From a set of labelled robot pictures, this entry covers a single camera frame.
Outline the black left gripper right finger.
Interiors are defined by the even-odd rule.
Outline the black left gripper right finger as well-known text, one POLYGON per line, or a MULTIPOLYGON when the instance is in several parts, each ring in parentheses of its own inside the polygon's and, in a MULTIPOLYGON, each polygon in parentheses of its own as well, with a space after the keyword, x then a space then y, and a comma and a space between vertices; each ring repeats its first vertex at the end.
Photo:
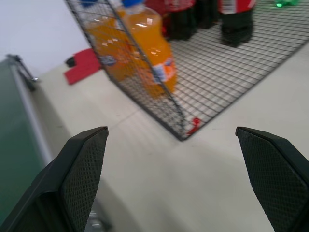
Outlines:
POLYGON ((237 127, 247 173, 276 232, 309 230, 309 161, 287 139, 237 127))

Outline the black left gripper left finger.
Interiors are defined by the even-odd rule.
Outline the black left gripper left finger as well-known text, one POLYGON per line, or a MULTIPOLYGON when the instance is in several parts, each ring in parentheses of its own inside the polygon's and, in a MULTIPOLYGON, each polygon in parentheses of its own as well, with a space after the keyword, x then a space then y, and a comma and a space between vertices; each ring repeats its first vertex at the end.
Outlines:
POLYGON ((82 232, 85 230, 103 166, 109 131, 98 127, 67 140, 32 181, 2 232, 82 232))

